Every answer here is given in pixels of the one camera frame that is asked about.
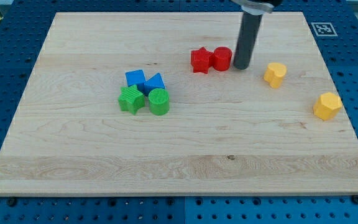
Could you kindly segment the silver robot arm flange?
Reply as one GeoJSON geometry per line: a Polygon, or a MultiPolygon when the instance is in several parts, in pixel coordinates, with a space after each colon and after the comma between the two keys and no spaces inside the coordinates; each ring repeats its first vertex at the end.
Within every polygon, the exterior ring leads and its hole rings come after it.
{"type": "Polygon", "coordinates": [[[281,5],[283,0],[231,0],[238,4],[244,12],[257,16],[272,13],[274,8],[281,5]]]}

